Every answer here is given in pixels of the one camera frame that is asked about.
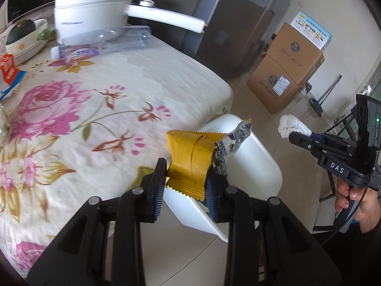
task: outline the crumpled aluminum foil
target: crumpled aluminum foil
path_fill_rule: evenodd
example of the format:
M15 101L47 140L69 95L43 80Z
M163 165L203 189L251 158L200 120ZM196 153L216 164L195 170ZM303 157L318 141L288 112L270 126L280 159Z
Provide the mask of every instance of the crumpled aluminum foil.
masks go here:
M228 158L239 149L242 142L250 136L250 133L251 121L243 120L237 128L216 143L212 164L217 174L222 174L227 178L226 162Z

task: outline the white electric pot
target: white electric pot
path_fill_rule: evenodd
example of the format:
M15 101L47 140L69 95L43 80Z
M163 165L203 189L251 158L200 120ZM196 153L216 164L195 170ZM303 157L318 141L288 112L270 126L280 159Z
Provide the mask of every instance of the white electric pot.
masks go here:
M191 16L154 7L154 2L142 0L55 0L54 18L57 42L82 33L126 25L127 16L150 19L202 33L205 22Z

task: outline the red snack package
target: red snack package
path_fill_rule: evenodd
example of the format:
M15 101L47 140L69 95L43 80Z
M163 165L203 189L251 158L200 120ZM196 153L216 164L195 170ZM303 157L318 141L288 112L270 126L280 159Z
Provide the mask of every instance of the red snack package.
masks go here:
M25 75L15 67L13 55L3 55L0 59L0 101L9 93Z
M15 79L18 69L15 67L13 55L4 55L0 60L0 81L7 83L9 86Z

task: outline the mop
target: mop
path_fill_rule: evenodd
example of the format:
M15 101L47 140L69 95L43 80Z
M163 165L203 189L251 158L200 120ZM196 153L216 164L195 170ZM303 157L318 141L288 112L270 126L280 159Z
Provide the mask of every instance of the mop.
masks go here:
M320 97L319 100L315 100L314 98L310 99L310 104L311 104L311 107L314 109L314 111L319 115L319 117L321 117L322 113L323 113L323 108L321 107L321 105L323 104L323 102L326 100L326 98L330 95L330 93L332 92L332 90L335 88L335 86L337 85L337 83L340 81L340 79L342 78L342 75L340 75L335 81L334 83L327 89L327 91L325 91L325 93Z

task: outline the clear plastic bottle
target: clear plastic bottle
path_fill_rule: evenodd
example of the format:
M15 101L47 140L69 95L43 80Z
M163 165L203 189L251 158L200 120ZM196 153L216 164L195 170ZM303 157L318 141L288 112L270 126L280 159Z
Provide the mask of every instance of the clear plastic bottle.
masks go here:
M101 29L63 39L63 45L53 47L53 61L66 63L126 49L145 48L149 44L151 29L148 26L126 26Z

